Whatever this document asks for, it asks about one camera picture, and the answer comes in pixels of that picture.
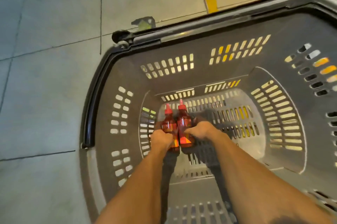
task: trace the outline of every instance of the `floor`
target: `floor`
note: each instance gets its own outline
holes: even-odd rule
[[[90,223],[78,139],[111,33],[254,0],[0,0],[0,222]]]

